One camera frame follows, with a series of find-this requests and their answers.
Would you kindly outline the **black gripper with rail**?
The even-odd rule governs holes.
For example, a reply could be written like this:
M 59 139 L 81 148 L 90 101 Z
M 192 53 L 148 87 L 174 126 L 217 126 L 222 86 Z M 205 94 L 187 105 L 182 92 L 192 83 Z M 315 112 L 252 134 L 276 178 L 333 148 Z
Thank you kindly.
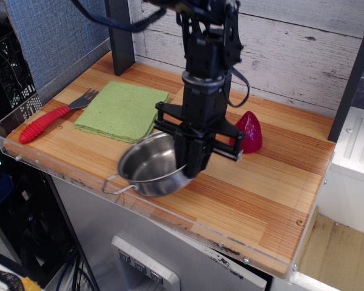
M 202 79 L 184 72 L 181 105 L 158 102 L 155 128 L 174 137 L 177 168 L 195 178 L 203 171 L 212 152 L 238 161 L 244 133 L 226 119 L 231 88 L 230 73 Z

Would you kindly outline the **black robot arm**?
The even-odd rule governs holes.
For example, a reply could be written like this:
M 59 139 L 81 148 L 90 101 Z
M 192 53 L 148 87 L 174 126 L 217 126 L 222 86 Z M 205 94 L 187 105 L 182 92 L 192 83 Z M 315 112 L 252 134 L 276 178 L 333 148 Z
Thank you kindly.
M 174 138 L 175 159 L 188 178 L 203 171 L 212 152 L 242 156 L 245 134 L 226 119 L 234 68 L 243 46 L 238 35 L 239 1 L 152 1 L 177 14 L 186 69 L 183 103 L 156 104 L 155 127 Z

